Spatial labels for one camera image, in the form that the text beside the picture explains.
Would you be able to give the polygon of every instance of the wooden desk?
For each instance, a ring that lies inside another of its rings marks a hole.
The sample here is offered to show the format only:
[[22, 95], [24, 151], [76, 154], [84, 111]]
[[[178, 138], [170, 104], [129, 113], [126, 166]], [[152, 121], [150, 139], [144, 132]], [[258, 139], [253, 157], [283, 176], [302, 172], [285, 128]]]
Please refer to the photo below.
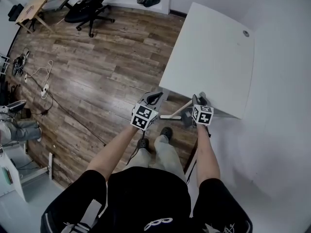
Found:
[[46, 2], [47, 0], [32, 0], [29, 2], [19, 14], [15, 23], [25, 28], [28, 32], [33, 33], [23, 24], [23, 21], [27, 19], [32, 20], [35, 18], [53, 33], [54, 31], [37, 15]]
[[253, 58], [254, 34], [248, 28], [193, 3], [159, 86], [190, 99], [203, 91], [212, 107], [242, 118]]

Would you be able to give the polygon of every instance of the person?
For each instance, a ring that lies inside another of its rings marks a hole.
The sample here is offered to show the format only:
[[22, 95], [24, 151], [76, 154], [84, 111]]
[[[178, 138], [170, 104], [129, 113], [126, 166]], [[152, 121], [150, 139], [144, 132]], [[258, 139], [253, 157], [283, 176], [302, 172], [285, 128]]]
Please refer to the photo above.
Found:
[[39, 123], [33, 120], [21, 120], [12, 122], [0, 120], [0, 141], [4, 146], [12, 141], [41, 141], [42, 130]]
[[155, 140], [153, 168], [149, 167], [149, 141], [144, 138], [138, 141], [138, 151], [124, 170], [112, 174], [137, 131], [132, 125], [125, 127], [48, 206], [41, 218], [42, 233], [252, 232], [251, 220], [220, 180], [203, 125], [197, 125], [199, 196], [192, 218], [186, 177], [170, 145], [171, 128], [165, 127]]

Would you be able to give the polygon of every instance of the white cable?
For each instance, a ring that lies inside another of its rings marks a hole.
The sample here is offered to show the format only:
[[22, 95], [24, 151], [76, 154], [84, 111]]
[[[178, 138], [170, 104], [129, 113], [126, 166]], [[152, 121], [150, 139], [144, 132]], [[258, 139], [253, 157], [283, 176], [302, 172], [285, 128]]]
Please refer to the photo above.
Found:
[[49, 84], [49, 82], [48, 82], [48, 79], [49, 79], [50, 72], [51, 72], [52, 67], [53, 67], [53, 60], [49, 60], [49, 61], [48, 61], [48, 64], [50, 65], [50, 70], [48, 70], [46, 67], [40, 67], [40, 68], [39, 68], [37, 71], [35, 71], [32, 75], [27, 75], [27, 74], [26, 74], [26, 76], [25, 76], [25, 79], [26, 79], [27, 77], [30, 77], [30, 78], [31, 78], [31, 77], [34, 76], [40, 69], [45, 69], [45, 70], [47, 71], [47, 76], [45, 77], [45, 80], [43, 81], [42, 86], [44, 87], [46, 84], [48, 84], [48, 85], [49, 85], [49, 88], [48, 88], [48, 90], [46, 91], [46, 92], [47, 92], [47, 93], [46, 93], [46, 96], [45, 96], [45, 97], [41, 96], [42, 99], [46, 99], [46, 98], [48, 97], [48, 94], [49, 94], [50, 84]]

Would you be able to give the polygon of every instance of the black office chair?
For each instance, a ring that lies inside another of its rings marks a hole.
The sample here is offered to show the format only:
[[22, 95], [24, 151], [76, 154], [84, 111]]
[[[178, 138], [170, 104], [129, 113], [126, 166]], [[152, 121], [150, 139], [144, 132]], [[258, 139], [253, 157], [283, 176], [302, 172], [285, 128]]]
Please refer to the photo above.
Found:
[[89, 21], [89, 37], [93, 37], [94, 34], [91, 33], [93, 27], [93, 21], [95, 19], [108, 20], [115, 22], [114, 19], [101, 17], [98, 14], [103, 12], [106, 8], [111, 9], [110, 5], [103, 6], [103, 0], [83, 0], [81, 3], [76, 3], [73, 8], [65, 16], [65, 22], [80, 24], [76, 27], [78, 31], [81, 30], [81, 26]]
[[[21, 4], [14, 5], [8, 14], [9, 21], [16, 21], [16, 19], [18, 18], [19, 14], [22, 12], [23, 9], [24, 9], [24, 6]], [[40, 12], [38, 14], [38, 16], [43, 19], [43, 13], [42, 12]], [[29, 20], [23, 21], [23, 24], [26, 25], [28, 23], [28, 21]], [[36, 21], [37, 21], [37, 19], [35, 19], [35, 18], [31, 20], [31, 24], [29, 26], [29, 29], [32, 27], [33, 31], [35, 31], [35, 22]]]

